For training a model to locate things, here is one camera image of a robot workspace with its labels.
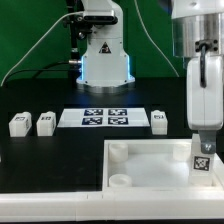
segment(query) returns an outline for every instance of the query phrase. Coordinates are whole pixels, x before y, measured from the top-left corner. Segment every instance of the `white platform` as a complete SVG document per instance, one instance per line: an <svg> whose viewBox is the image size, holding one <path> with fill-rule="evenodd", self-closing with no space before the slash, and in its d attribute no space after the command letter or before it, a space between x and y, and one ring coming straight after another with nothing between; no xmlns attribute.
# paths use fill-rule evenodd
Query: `white platform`
<svg viewBox="0 0 224 224"><path fill-rule="evenodd" d="M120 162L109 160L114 143L121 140L105 141L101 192L3 194L0 221L224 219L224 165L217 155L212 186L192 186L190 161L173 157L177 145L190 149L191 140L122 140L128 157ZM132 186L110 187L117 173Z"/></svg>
<svg viewBox="0 0 224 224"><path fill-rule="evenodd" d="M150 126L144 108L64 109L58 128Z"/></svg>

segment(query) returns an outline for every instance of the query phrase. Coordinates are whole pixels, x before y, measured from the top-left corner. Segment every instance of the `white plastic part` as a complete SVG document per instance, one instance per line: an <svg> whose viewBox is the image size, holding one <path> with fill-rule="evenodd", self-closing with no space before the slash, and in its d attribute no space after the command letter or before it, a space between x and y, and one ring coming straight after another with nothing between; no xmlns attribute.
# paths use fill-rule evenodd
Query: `white plastic part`
<svg viewBox="0 0 224 224"><path fill-rule="evenodd" d="M224 12L223 0L172 0L172 19Z"/></svg>
<svg viewBox="0 0 224 224"><path fill-rule="evenodd" d="M115 174L110 177L109 186L118 188L131 187L132 179L130 176L125 174Z"/></svg>
<svg viewBox="0 0 224 224"><path fill-rule="evenodd" d="M56 115L53 112L42 113L37 121L38 136L52 136L56 127Z"/></svg>
<svg viewBox="0 0 224 224"><path fill-rule="evenodd" d="M194 134L191 145L191 168L189 184L196 186L212 186L213 164L215 154L203 154L198 134Z"/></svg>
<svg viewBox="0 0 224 224"><path fill-rule="evenodd" d="M32 127L31 114L23 112L16 114L9 122L9 132L11 137L25 137Z"/></svg>
<svg viewBox="0 0 224 224"><path fill-rule="evenodd" d="M187 69L187 117L192 130L219 130L223 125L223 57L206 55L206 88L200 85L200 58Z"/></svg>
<svg viewBox="0 0 224 224"><path fill-rule="evenodd" d="M115 163L125 162L128 159L128 144L123 142L110 144L109 157Z"/></svg>
<svg viewBox="0 0 224 224"><path fill-rule="evenodd" d="M153 135L167 135L168 121L165 112L159 110L152 111L151 126Z"/></svg>
<svg viewBox="0 0 224 224"><path fill-rule="evenodd" d="M176 161L187 162L191 156L191 146L189 144L176 144L173 147L173 158Z"/></svg>

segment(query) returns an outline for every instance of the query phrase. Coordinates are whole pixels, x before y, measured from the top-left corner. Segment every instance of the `white cube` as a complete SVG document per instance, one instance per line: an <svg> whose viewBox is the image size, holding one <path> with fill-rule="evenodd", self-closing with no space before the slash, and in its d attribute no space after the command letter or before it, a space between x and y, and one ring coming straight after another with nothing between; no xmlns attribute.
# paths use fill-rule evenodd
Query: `white cube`
<svg viewBox="0 0 224 224"><path fill-rule="evenodd" d="M9 122L11 137L25 137L32 127L31 114L28 112L18 113Z"/></svg>
<svg viewBox="0 0 224 224"><path fill-rule="evenodd" d="M152 111L151 125L153 135L167 135L168 121L165 112L159 110Z"/></svg>
<svg viewBox="0 0 224 224"><path fill-rule="evenodd" d="M56 115L53 112L42 113L37 121L38 136L52 136L56 127Z"/></svg>

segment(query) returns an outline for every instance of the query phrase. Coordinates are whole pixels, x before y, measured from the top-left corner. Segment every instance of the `circular hole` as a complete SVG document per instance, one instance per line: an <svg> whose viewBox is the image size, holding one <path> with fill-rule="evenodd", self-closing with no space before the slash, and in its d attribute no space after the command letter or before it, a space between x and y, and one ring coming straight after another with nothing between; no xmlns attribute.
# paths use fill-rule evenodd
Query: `circular hole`
<svg viewBox="0 0 224 224"><path fill-rule="evenodd" d="M192 2L190 5L194 7L197 5L197 2Z"/></svg>

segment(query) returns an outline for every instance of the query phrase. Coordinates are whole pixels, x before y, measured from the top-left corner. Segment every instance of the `metal bracket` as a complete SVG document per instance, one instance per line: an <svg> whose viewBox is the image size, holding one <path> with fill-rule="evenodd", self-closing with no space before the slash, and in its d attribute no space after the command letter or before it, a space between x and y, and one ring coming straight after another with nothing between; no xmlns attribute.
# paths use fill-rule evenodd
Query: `metal bracket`
<svg viewBox="0 0 224 224"><path fill-rule="evenodd" d="M216 131L198 131L203 154L216 153Z"/></svg>

